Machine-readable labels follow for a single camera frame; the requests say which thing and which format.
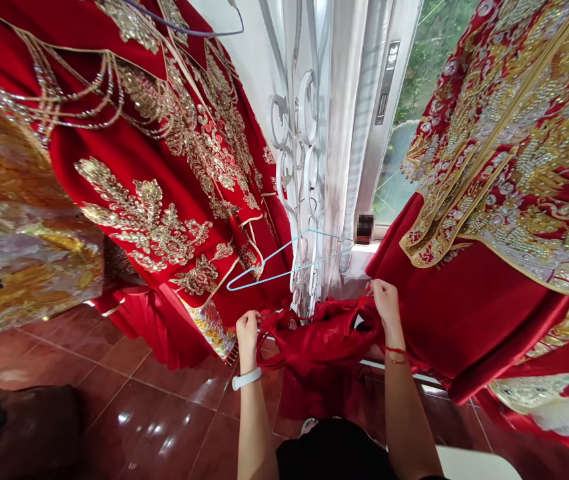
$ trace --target window glass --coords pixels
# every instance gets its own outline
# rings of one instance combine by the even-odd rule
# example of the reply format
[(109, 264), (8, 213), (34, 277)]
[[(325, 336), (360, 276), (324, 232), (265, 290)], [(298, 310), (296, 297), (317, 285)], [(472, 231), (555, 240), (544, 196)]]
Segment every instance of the window glass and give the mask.
[(415, 192), (400, 165), (449, 55), (478, 0), (424, 0), (373, 199), (376, 223), (390, 225)]

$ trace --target person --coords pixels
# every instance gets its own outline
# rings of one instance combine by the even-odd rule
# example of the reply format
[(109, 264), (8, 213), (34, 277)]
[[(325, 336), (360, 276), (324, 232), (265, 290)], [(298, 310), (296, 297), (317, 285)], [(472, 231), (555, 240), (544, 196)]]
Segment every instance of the person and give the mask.
[[(411, 369), (398, 310), (398, 291), (372, 281), (386, 346), (384, 403), (388, 452), (358, 425), (341, 418), (307, 421), (298, 439), (274, 448), (260, 381), (240, 387), (239, 480), (302, 478), (444, 480), (436, 445)], [(240, 374), (257, 368), (258, 314), (249, 311), (236, 324)]]

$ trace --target reflective floor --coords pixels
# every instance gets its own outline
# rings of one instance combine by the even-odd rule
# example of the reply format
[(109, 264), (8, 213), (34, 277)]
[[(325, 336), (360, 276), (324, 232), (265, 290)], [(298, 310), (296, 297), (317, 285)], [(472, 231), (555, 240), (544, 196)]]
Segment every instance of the reflective floor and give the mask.
[[(267, 345), (265, 356), (274, 351)], [(87, 306), (54, 320), (0, 333), (0, 388), (71, 384), (83, 399), (78, 479), (234, 479), (240, 415), (230, 379), (237, 365), (216, 359), (167, 371), (142, 340), (129, 340)], [(384, 441), (380, 371), (362, 370), (365, 396), (352, 418)], [(278, 416), (281, 371), (263, 373), (273, 441), (297, 437), (301, 421)], [(569, 449), (495, 427), (473, 403), (422, 392), (436, 442), (494, 452), (523, 480), (569, 478)]]

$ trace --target metal clothes hanger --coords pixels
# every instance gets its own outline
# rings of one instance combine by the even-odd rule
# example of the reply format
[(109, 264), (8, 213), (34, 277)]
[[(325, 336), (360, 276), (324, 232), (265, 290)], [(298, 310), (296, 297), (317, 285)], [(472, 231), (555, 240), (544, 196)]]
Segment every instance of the metal clothes hanger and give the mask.
[(134, 7), (136, 10), (139, 10), (142, 13), (144, 13), (145, 15), (148, 15), (149, 17), (153, 18), (156, 22), (162, 23), (165, 27), (170, 28), (172, 30), (175, 30), (176, 32), (179, 32), (179, 33), (184, 33), (185, 35), (192, 35), (194, 37), (215, 38), (215, 37), (229, 37), (231, 35), (238, 35), (239, 33), (242, 33), (245, 31), (245, 22), (243, 21), (243, 16), (240, 13), (240, 9), (238, 8), (238, 5), (236, 5), (236, 0), (227, 0), (227, 1), (229, 2), (229, 5), (231, 5), (233, 8), (235, 8), (236, 12), (238, 12), (238, 16), (240, 17), (241, 29), (238, 31), (223, 32), (223, 33), (201, 32), (201, 31), (197, 31), (197, 30), (183, 29), (182, 27), (179, 27), (178, 25), (174, 25), (173, 23), (168, 22), (167, 20), (163, 19), (162, 17), (159, 17), (155, 13), (150, 12), (149, 10), (144, 8), (143, 6), (138, 5), (137, 3), (134, 2), (134, 0), (123, 0), (123, 1), (125, 3), (127, 3), (128, 5)]
[[(312, 198), (312, 200), (316, 203), (316, 208), (318, 207), (318, 202), (316, 201), (316, 199)], [(307, 226), (307, 228), (301, 232), (300, 234), (298, 234), (295, 238), (291, 239), (290, 242), (284, 244), (282, 247), (280, 247), (279, 249), (277, 249), (274, 253), (272, 253), (271, 255), (269, 255), (264, 261), (263, 264), (260, 267), (253, 267), (250, 268), (249, 270), (246, 270), (244, 272), (242, 272), (240, 275), (238, 275), (237, 277), (235, 277), (234, 279), (231, 279), (231, 281), (229, 281), (229, 283), (227, 283), (227, 290), (230, 291), (236, 291), (236, 290), (242, 290), (248, 287), (253, 287), (254, 285), (259, 285), (260, 283), (264, 283), (270, 280), (274, 280), (276, 278), (280, 278), (280, 277), (284, 277), (285, 275), (290, 275), (291, 273), (306, 269), (311, 267), (312, 265), (316, 265), (317, 263), (321, 263), (325, 260), (329, 260), (330, 258), (336, 257), (338, 255), (342, 255), (343, 253), (346, 253), (348, 251), (350, 251), (353, 246), (356, 244), (356, 242), (352, 239), (341, 239), (338, 235), (331, 235), (330, 233), (325, 233), (316, 229), (311, 228), (311, 219), (313, 218), (313, 214), (315, 213), (316, 209), (314, 209), (313, 213), (311, 214), (311, 216), (309, 217), (309, 224)], [(269, 259), (272, 259), (276, 254), (280, 253), (282, 250), (284, 250), (285, 248), (287, 248), (289, 245), (291, 245), (292, 243), (294, 243), (297, 239), (299, 239), (300, 237), (302, 237), (305, 233), (308, 232), (313, 232), (316, 233), (317, 235), (324, 235), (325, 237), (332, 237), (332, 238), (336, 238), (338, 239), (338, 242), (342, 243), (345, 241), (350, 241), (351, 245), (349, 247), (347, 247), (346, 249), (341, 249), (338, 253), (334, 253), (333, 255), (329, 255), (328, 257), (325, 258), (321, 258), (318, 260), (313, 260), (311, 263), (308, 263), (307, 265), (303, 265), (302, 267), (298, 267), (296, 269), (293, 269), (291, 271), (285, 272), (285, 273), (281, 273), (280, 275), (275, 275), (274, 277), (270, 277), (268, 279), (264, 279), (264, 280), (259, 280), (257, 282), (254, 283), (250, 283), (248, 285), (242, 285), (240, 287), (232, 287), (231, 285), (236, 281), (239, 280), (240, 278), (244, 277), (245, 275), (248, 275), (250, 272), (255, 271), (255, 270), (259, 270), (264, 268), (264, 266), (267, 264), (267, 261), (269, 261)]]

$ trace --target white watch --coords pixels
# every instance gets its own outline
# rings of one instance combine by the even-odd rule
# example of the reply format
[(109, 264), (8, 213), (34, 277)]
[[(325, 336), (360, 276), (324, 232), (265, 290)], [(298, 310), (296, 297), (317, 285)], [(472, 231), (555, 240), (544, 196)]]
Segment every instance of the white watch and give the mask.
[(249, 383), (255, 382), (260, 376), (263, 374), (263, 371), (260, 370), (260, 367), (257, 367), (255, 370), (250, 371), (249, 373), (245, 373), (244, 375), (240, 375), (238, 377), (233, 377), (231, 381), (231, 386), (234, 390), (239, 390), (241, 387), (248, 385)]

